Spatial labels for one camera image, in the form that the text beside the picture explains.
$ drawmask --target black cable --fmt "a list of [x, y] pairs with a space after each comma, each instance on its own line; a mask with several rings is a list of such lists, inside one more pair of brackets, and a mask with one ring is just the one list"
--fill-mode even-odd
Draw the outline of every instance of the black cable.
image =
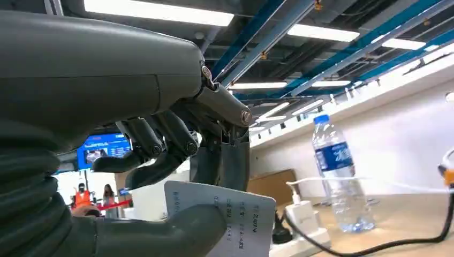
[[339, 257], [359, 257], [359, 256], [364, 256], [368, 255], [371, 253], [375, 253], [384, 249], [388, 249], [391, 247], [395, 246], [401, 246], [401, 245], [410, 245], [410, 244], [436, 244], [442, 242], [446, 236], [448, 235], [449, 228], [451, 227], [451, 222], [452, 222], [452, 214], [454, 210], [454, 194], [449, 195], [449, 207], [448, 207], [448, 214], [446, 216], [446, 220], [444, 222], [444, 227], [443, 230], [441, 231], [440, 235], [437, 237], [433, 238], [419, 238], [419, 239], [404, 239], [404, 240], [398, 240], [398, 241], [393, 241], [381, 245], [374, 246], [372, 248], [362, 250], [359, 252], [354, 252], [354, 253], [340, 253], [337, 251], [334, 251], [332, 249], [329, 249], [321, 244], [319, 244], [317, 241], [314, 239], [310, 238], [308, 235], [304, 234], [299, 228], [296, 227], [296, 225], [288, 218], [286, 212], [284, 212], [283, 218], [287, 221], [289, 224], [290, 228], [300, 236], [302, 236], [304, 239], [306, 239], [309, 243], [315, 245], [316, 247], [320, 248], [321, 250], [328, 252], [334, 256], [339, 256]]

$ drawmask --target display screen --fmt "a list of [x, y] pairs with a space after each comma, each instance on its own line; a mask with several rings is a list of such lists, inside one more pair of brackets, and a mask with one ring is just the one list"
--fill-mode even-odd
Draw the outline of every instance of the display screen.
[[91, 169], [93, 162], [99, 157], [123, 157], [130, 150], [130, 142], [121, 133], [91, 135], [77, 149], [79, 169]]
[[118, 190], [118, 194], [119, 195], [128, 195], [129, 194], [129, 190], [128, 190], [128, 188], [120, 188]]

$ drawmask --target robotic hand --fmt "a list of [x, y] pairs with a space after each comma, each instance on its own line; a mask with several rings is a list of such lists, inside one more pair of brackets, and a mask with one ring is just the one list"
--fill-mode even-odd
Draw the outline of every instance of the robotic hand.
[[[219, 185], [244, 190], [251, 113], [211, 81], [198, 48], [109, 22], [20, 12], [0, 11], [0, 32], [0, 256], [205, 256], [225, 232], [216, 208], [165, 222], [76, 218], [50, 176], [56, 153], [115, 122], [133, 150], [95, 170], [133, 170], [137, 188], [196, 154], [193, 181], [221, 177]], [[203, 136], [198, 152], [188, 128]]]

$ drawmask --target card with text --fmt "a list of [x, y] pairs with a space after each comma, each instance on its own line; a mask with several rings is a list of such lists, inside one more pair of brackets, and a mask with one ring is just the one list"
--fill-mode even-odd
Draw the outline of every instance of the card with text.
[[268, 256], [276, 201], [228, 188], [168, 181], [164, 185], [168, 216], [194, 205], [218, 207], [227, 231], [208, 257]]

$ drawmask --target orange object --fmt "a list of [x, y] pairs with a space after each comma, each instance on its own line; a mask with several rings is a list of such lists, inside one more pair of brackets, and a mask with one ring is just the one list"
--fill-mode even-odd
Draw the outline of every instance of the orange object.
[[446, 186], [454, 184], [454, 170], [445, 170], [444, 183], [446, 184]]
[[88, 190], [85, 190], [84, 194], [82, 195], [79, 191], [76, 190], [75, 207], [78, 208], [87, 205], [92, 205], [92, 202], [90, 202], [90, 192]]
[[323, 9], [323, 5], [321, 4], [321, 0], [315, 0], [315, 4], [314, 4], [314, 9], [316, 11], [321, 11]]

